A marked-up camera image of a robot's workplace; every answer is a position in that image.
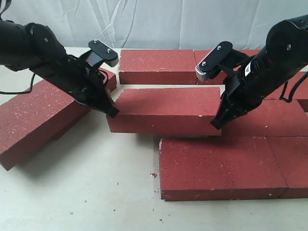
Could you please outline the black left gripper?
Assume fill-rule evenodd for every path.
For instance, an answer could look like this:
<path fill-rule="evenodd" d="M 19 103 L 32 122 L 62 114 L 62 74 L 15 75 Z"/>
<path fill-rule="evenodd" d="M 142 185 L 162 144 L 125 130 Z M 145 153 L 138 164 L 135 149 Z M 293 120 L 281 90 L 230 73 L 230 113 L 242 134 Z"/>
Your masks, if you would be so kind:
<path fill-rule="evenodd" d="M 91 67 L 80 58 L 66 55 L 60 60 L 32 67 L 30 71 L 67 93 L 81 105 L 106 112 L 111 118 L 119 113 L 106 92 L 99 68 Z"/>

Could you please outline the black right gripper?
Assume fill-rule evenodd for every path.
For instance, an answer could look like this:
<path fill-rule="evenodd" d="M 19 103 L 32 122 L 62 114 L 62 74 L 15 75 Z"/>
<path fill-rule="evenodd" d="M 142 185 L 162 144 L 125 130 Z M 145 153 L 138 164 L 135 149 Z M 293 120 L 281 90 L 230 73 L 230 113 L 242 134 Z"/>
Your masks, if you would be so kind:
<path fill-rule="evenodd" d="M 255 79 L 254 67 L 251 65 L 253 56 L 240 51 L 232 51 L 220 66 L 228 70 L 223 81 L 225 90 L 217 114 L 210 124 L 222 129 L 228 120 L 240 117 L 261 105 L 262 98 L 254 92 L 249 80 Z"/>

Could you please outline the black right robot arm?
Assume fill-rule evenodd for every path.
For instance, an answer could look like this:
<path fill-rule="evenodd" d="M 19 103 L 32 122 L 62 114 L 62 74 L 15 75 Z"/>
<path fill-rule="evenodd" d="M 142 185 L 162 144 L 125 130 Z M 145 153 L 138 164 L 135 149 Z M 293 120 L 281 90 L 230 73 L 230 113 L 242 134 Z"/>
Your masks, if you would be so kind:
<path fill-rule="evenodd" d="M 286 19 L 268 32 L 266 45 L 255 56 L 227 48 L 214 49 L 208 63 L 228 74 L 217 114 L 216 129 L 246 115 L 308 64 L 308 17 Z"/>

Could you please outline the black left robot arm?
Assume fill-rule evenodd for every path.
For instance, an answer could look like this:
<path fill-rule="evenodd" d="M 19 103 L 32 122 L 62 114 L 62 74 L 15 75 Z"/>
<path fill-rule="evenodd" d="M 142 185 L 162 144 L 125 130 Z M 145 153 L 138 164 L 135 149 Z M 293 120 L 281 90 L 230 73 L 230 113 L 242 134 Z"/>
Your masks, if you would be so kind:
<path fill-rule="evenodd" d="M 99 70 L 103 63 L 118 64 L 116 51 L 99 40 L 89 42 L 89 50 L 79 57 L 66 52 L 47 26 L 0 22 L 0 64 L 17 72 L 28 69 L 75 101 L 115 117 L 119 110 L 106 91 L 108 77 Z"/>

